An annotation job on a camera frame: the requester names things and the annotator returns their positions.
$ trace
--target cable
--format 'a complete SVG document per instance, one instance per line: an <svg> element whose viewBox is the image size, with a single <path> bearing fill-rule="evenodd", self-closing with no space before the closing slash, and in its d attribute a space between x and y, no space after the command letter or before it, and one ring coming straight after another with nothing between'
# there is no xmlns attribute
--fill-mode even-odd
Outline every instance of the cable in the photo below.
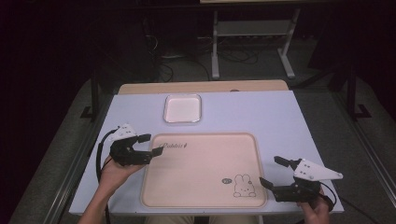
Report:
<svg viewBox="0 0 396 224"><path fill-rule="evenodd" d="M154 35L146 35L146 37L153 38L155 40L154 47L152 47L152 49L150 50L150 51L154 51L158 47L158 39L157 39L157 37L155 37Z"/></svg>
<svg viewBox="0 0 396 224"><path fill-rule="evenodd" d="M160 73L160 78L163 80L163 82L170 82L170 81L172 81L172 80L173 80L173 75L174 75L173 69L172 69L170 66L168 66L168 65L166 65L166 64L163 64L163 63L160 64L160 66L164 66L164 67L168 68L168 69L171 71L170 74L167 74L167 73L165 73L165 72L160 68L161 71L162 71L164 74L169 75L169 78L168 78L168 79L164 79L163 76L162 76L162 73Z"/></svg>
<svg viewBox="0 0 396 224"><path fill-rule="evenodd" d="M200 42L202 42L202 40L209 40L209 43L207 43L207 44L205 44L204 46L201 46L200 47ZM198 53L197 54L205 54L205 53L208 53L212 48L212 46L213 46L213 38L211 37L211 36L203 36L203 37L198 37Z"/></svg>
<svg viewBox="0 0 396 224"><path fill-rule="evenodd" d="M109 53L105 52L99 45L97 45L97 43L95 42L95 40L92 40L92 43L96 46L97 49L99 49L99 51L101 51L105 56L107 56L108 59L110 59L111 62L113 62L119 69L121 69L125 74L127 75L131 75L133 74L133 72L129 71L128 69L126 69L125 67L123 67L119 62L117 62L117 60L115 60ZM124 82L128 82L129 80L127 80L125 77L123 76L119 76L117 73L112 74L113 76L116 76L118 78L120 78L122 81Z"/></svg>
<svg viewBox="0 0 396 224"><path fill-rule="evenodd" d="M255 63L257 63L257 61L259 60L259 54L260 54L261 52L263 52L266 48L268 48L271 44L274 44L274 43L275 43L277 40L279 40L279 39L281 39L281 38L274 38L274 37L273 37L273 39L272 39L271 41L269 41L269 42L268 42L262 49L260 49L258 52L254 52L253 50L248 50L248 49L246 48L246 46L242 43L242 41L239 39L239 40L238 40L238 41L239 41L239 44L240 44L240 46L242 47L241 52L243 52L243 53L245 53L245 54L247 55L247 57L246 57L246 58L243 58L243 59L238 58L238 57L232 55L231 53L227 53L227 52L225 52L225 51L218 51L218 55L221 57L221 59L226 60L226 61L231 62L231 63L255 64ZM252 58L254 58L254 61L251 62L251 63L248 63L248 60L250 60L250 59L252 59Z"/></svg>
<svg viewBox="0 0 396 224"><path fill-rule="evenodd" d="M187 62L192 62L192 63L197 63L197 64L199 64L201 67L204 68L205 73L206 73L207 80L210 81L210 74L209 74L209 72L207 71L206 67L205 67L202 63L198 62L197 60L190 59L190 58L169 59L169 63L170 63L170 62L175 62L175 61L187 61ZM168 65L165 65L165 64L162 64L162 65L168 67L169 69L172 69L172 68L171 68L170 66L168 66Z"/></svg>
<svg viewBox="0 0 396 224"><path fill-rule="evenodd" d="M345 198L342 198L340 196L338 196L338 197L340 198L341 201L343 201L347 205L351 206L352 208L354 208L356 211L358 211L359 213L361 213L365 217L369 218L374 224L379 224L379 222L377 220L375 220L375 218L371 217L370 215L365 213L363 210L359 209L359 207L356 206L355 204L351 203L350 201L346 200Z"/></svg>
<svg viewBox="0 0 396 224"><path fill-rule="evenodd" d="M102 141L99 143L98 145L98 150L96 152L96 177L98 179L98 183L100 182L100 178L102 175L102 167L101 167L101 160L102 160L102 151L103 151L103 144L105 143L105 140L108 138L109 135L111 135L112 133L114 133L117 129L115 130L111 130L110 132L108 132L107 134L105 134L105 136L103 137ZM111 160L107 161L103 167L105 167ZM110 224L110 213L108 211L108 205L106 205L105 208L105 213L106 213L106 223Z"/></svg>
<svg viewBox="0 0 396 224"><path fill-rule="evenodd" d="M334 191L332 191L329 186L323 184L320 182L321 185L325 186L327 189L329 189L332 192L332 195L334 196L334 204L337 203L337 197L335 197L335 193ZM351 203L350 201L338 196L340 198L341 201L343 201L344 203L348 204L349 206L353 207L356 211L358 211L359 213L361 213L362 215L364 215L365 217L369 218L374 224L379 224L379 222L377 220L375 220L373 217L371 217L370 215L368 215L367 213L365 213L363 210L359 209L358 206L354 205L353 203Z"/></svg>
<svg viewBox="0 0 396 224"><path fill-rule="evenodd" d="M332 191L332 189L330 189L329 186L325 185L324 183L322 183L322 182L319 182L319 183L320 183L321 185L323 185L324 187L326 187L326 188L332 193L332 196L334 197L334 202L333 202L332 204L333 204L333 205L336 205L336 204L337 204L337 197L335 196L334 191Z"/></svg>

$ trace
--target small white plate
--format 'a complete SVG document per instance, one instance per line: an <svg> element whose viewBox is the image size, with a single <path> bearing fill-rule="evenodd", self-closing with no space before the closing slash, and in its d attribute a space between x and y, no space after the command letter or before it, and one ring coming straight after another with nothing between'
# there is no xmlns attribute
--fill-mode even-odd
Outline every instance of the small white plate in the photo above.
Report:
<svg viewBox="0 0 396 224"><path fill-rule="evenodd" d="M168 123L192 123L201 119L201 97L197 94L166 97L163 119Z"/></svg>

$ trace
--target human hand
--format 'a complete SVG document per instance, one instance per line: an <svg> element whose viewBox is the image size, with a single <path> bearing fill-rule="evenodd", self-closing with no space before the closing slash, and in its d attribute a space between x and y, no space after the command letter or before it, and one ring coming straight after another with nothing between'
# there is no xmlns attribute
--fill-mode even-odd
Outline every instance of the human hand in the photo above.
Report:
<svg viewBox="0 0 396 224"><path fill-rule="evenodd" d="M80 224L101 223L102 214L110 197L130 175L142 169L145 165L121 166L108 156L102 168L99 187L78 221Z"/></svg>
<svg viewBox="0 0 396 224"><path fill-rule="evenodd" d="M116 163L110 156L105 159L104 167L99 182L98 189L106 194L112 195L128 177L145 165L121 166Z"/></svg>
<svg viewBox="0 0 396 224"><path fill-rule="evenodd" d="M330 223L329 205L321 197L317 197L312 206L309 203L297 203L297 205L303 209L305 224Z"/></svg>

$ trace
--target white tray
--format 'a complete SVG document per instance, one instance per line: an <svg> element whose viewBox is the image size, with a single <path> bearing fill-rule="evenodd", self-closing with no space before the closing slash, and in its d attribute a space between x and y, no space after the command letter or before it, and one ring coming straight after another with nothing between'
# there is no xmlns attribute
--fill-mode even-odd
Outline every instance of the white tray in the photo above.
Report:
<svg viewBox="0 0 396 224"><path fill-rule="evenodd" d="M201 119L201 97L197 94L166 97L163 119L168 123L192 123Z"/></svg>
<svg viewBox="0 0 396 224"><path fill-rule="evenodd" d="M141 194L148 207L248 208L266 203L262 166L249 133L169 133L151 148L163 154L147 167Z"/></svg>

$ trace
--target rabbit illustration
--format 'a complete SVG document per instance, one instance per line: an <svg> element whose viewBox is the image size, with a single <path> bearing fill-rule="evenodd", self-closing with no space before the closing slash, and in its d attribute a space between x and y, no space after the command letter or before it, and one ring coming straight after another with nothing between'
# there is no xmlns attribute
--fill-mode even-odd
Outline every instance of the rabbit illustration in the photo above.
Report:
<svg viewBox="0 0 396 224"><path fill-rule="evenodd" d="M236 175L235 176L235 198L238 197L256 197L253 184L250 181L249 175Z"/></svg>

